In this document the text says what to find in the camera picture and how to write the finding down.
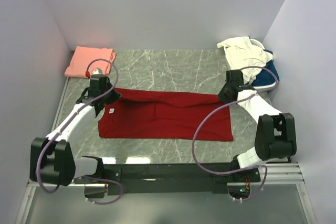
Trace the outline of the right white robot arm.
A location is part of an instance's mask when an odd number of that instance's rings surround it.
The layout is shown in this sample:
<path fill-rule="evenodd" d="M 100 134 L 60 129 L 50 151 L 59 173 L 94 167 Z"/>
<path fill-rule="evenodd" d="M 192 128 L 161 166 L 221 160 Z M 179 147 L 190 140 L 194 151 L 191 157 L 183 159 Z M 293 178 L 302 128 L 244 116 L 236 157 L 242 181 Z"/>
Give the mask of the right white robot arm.
<path fill-rule="evenodd" d="M 290 113 L 282 113 L 267 103 L 259 94 L 277 87 L 278 78 L 268 86 L 254 87 L 246 84 L 241 70 L 226 71 L 226 81 L 218 98 L 225 104 L 238 104 L 257 123 L 254 147 L 236 155 L 231 162 L 230 175 L 241 182 L 249 175 L 249 167 L 262 165 L 297 152 L 295 119 Z"/>

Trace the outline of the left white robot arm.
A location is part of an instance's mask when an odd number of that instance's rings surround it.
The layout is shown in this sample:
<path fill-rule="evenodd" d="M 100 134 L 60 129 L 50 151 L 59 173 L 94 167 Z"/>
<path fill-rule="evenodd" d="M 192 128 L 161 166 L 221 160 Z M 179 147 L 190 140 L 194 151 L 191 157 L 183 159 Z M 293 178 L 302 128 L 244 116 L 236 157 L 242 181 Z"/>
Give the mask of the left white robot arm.
<path fill-rule="evenodd" d="M 109 77 L 94 74 L 66 119 L 46 137 L 37 137 L 30 147 L 30 171 L 32 181 L 56 186 L 67 186 L 73 179 L 87 176 L 93 183 L 104 179 L 105 170 L 101 158 L 83 156 L 75 159 L 71 143 L 106 105 L 121 98 Z"/>

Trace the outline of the red t shirt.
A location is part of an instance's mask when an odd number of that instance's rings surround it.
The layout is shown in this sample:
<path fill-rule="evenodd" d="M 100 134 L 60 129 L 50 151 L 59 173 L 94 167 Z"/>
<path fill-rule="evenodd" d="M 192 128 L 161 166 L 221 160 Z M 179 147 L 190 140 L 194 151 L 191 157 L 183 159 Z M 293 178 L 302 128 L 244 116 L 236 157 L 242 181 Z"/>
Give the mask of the red t shirt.
<path fill-rule="evenodd" d="M 223 105 L 215 94 L 118 88 L 121 98 L 105 106 L 101 138 L 191 140 L 200 123 Z"/>

